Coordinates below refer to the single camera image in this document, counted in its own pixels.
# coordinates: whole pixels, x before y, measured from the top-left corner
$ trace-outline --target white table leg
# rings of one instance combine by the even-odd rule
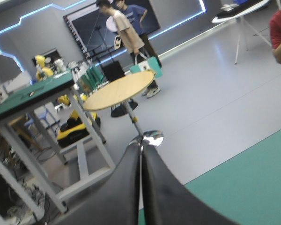
[[[237,47],[236,47],[236,54],[235,54],[235,64],[237,64],[238,52],[239,52],[239,44],[240,44],[240,35],[238,35],[238,41],[237,41]]]
[[[20,157],[22,162],[26,165],[27,169],[35,176],[42,188],[51,198],[56,207],[60,210],[61,213],[67,212],[66,206],[57,198],[54,186],[46,177],[43,168],[38,163],[36,158],[29,152],[29,149],[21,141],[15,131],[8,125],[1,125],[0,132],[5,137],[6,141],[14,147],[17,155]]]
[[[277,0],[278,9],[281,9],[281,0]]]
[[[93,126],[89,123],[89,120],[88,120],[87,116],[85,115],[85,112],[82,110],[81,106],[78,104],[78,102],[73,97],[73,94],[74,93],[72,93],[71,90],[69,90],[67,93],[67,95],[70,99],[71,105],[78,112],[81,121],[86,126],[89,134],[93,137],[93,140],[95,141],[98,149],[100,150],[101,154],[103,155],[108,166],[110,167],[110,169],[114,170],[116,166],[115,166],[111,156],[109,155],[108,151],[104,147],[102,140],[98,136],[97,132],[94,130]]]
[[[264,40],[265,43],[267,43],[270,47],[272,47],[271,43],[264,37],[260,34],[260,32],[258,30],[256,30],[251,24],[249,24],[248,21],[246,21],[244,18],[243,18],[244,22],[262,39]]]
[[[55,151],[56,155],[60,159],[60,161],[65,164],[67,161],[63,155],[60,154],[60,147],[57,145],[57,143],[53,140],[51,135],[48,133],[48,131],[44,128],[41,121],[38,119],[37,115],[34,111],[30,112],[30,116],[33,119],[34,124],[36,125],[39,132],[44,136],[46,141],[50,144],[52,149]]]
[[[22,186],[17,182],[9,170],[0,161],[0,175],[4,180],[10,185],[10,187],[18,194],[18,196],[25,202],[25,204],[33,211],[38,220],[42,219],[44,216],[44,210],[31,199],[27,192],[22,188]]]
[[[137,132],[139,133],[140,136],[143,136],[144,135],[144,132],[142,131],[141,127],[139,126],[138,122],[137,122],[137,117],[135,116],[132,108],[130,107],[130,104],[128,101],[125,101],[123,102],[129,116],[130,116],[130,119],[132,121],[132,123],[135,125],[135,128],[137,130]]]
[[[83,101],[81,100],[81,98],[79,97],[79,93],[77,90],[75,90],[74,87],[71,88],[71,91],[77,96],[78,102],[80,104],[81,107],[83,107]],[[106,139],[104,138],[103,134],[101,133],[100,127],[98,126],[98,124],[94,121],[93,117],[91,116],[90,112],[87,112],[87,115],[90,119],[90,121],[92,122],[92,126],[94,127],[95,131],[97,132],[97,134],[100,136],[100,138],[102,139],[103,143],[106,143]]]

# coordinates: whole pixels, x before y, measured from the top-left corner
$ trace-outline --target gray wall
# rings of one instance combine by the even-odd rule
[[[21,15],[52,2],[64,7],[77,2],[77,0],[27,1],[0,13],[0,30],[15,24]],[[24,19],[20,27],[0,37],[0,46],[3,51],[16,55],[31,75],[35,74],[31,59],[36,54],[55,47],[65,62],[82,60],[83,55],[64,23],[63,16],[93,2],[94,0],[88,0],[67,11],[48,8],[29,17],[29,19]],[[199,5],[198,0],[151,0],[151,3],[161,25],[161,30],[193,14]],[[204,0],[204,3],[207,8],[205,14],[152,40],[152,45],[158,53],[171,49],[213,26],[211,20],[219,11],[222,5],[221,0]],[[123,67],[127,67],[131,63],[129,55],[121,56],[119,60]],[[12,79],[19,73],[20,70],[12,59],[0,56],[0,79],[2,81]]]

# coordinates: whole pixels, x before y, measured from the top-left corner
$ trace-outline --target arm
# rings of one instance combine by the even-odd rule
[[[273,43],[273,54],[278,63],[281,64],[281,33],[277,30],[275,24],[270,25],[271,40]]]
[[[137,47],[137,43],[136,43],[135,39],[133,38],[133,31],[132,31],[132,28],[129,27],[129,28],[125,29],[123,32],[125,32],[125,33],[127,34],[128,39],[129,39],[130,43],[131,43],[132,46],[133,46],[133,53],[134,53],[135,55],[138,55],[138,54],[140,53],[140,51],[139,51],[139,49],[138,49],[138,47]]]
[[[145,19],[147,13],[148,13],[148,10],[146,9],[145,12],[144,12],[144,14],[143,14],[143,15],[141,16],[141,18],[140,18],[140,23]]]

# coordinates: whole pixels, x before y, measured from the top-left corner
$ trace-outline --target green bag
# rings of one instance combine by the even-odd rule
[[[155,78],[161,77],[163,75],[162,70],[157,62],[155,57],[147,58],[143,53],[140,52],[140,56],[145,59],[145,61],[141,63],[137,63],[137,57],[135,57],[135,65],[130,68],[132,74],[142,72],[148,69],[154,70]]]

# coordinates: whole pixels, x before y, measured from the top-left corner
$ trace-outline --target white round table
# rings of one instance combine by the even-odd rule
[[[162,132],[159,130],[143,132],[128,103],[129,99],[145,90],[153,82],[154,77],[154,71],[144,71],[117,79],[91,95],[85,101],[83,108],[87,111],[98,111],[123,103],[131,122],[139,133],[132,142],[146,140],[151,145],[159,146],[163,141]]]

